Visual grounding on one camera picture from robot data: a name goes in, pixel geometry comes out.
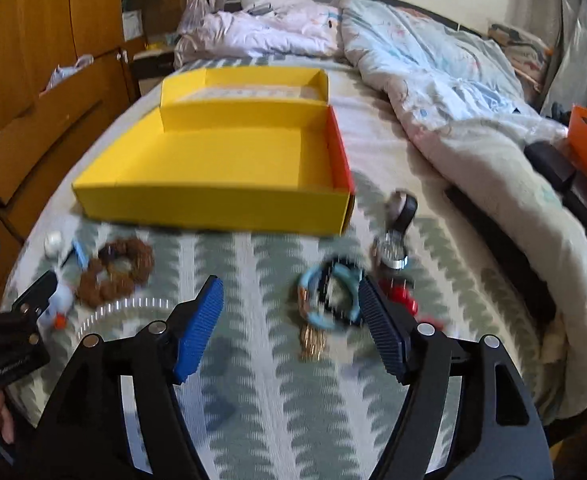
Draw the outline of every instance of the silver bolt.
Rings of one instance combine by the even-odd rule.
[[[154,335],[162,334],[167,328],[167,324],[164,321],[154,321],[149,325],[149,332]]]
[[[82,344],[87,348],[93,348],[100,342],[96,334],[89,334],[85,339],[82,340]]]
[[[498,348],[500,346],[500,339],[494,335],[488,335],[485,338],[485,345],[490,348]]]
[[[426,335],[426,336],[431,336],[431,335],[435,334],[435,328],[433,327],[432,324],[429,324],[429,323],[420,323],[417,326],[417,330],[422,335]]]

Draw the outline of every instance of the cardboard box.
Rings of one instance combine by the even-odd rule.
[[[189,98],[276,85],[320,98]],[[156,108],[74,182],[91,218],[181,228],[336,235],[354,188],[323,71],[242,67],[168,78]]]

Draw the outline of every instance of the blue gripper pad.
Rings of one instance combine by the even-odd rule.
[[[200,359],[218,322],[224,306],[222,280],[216,278],[208,290],[199,295],[198,300],[198,309],[178,342],[178,358],[173,372],[180,384],[198,370]]]

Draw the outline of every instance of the wooden wardrobe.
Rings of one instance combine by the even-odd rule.
[[[130,104],[121,0],[0,0],[0,298],[67,172]],[[94,63],[43,92],[57,66]]]

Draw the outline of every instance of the white pillow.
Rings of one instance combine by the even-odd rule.
[[[271,4],[271,7],[275,12],[282,12],[285,9],[291,9],[292,7],[315,5],[315,2],[313,0],[240,0],[242,10],[253,9],[253,7],[262,4]]]

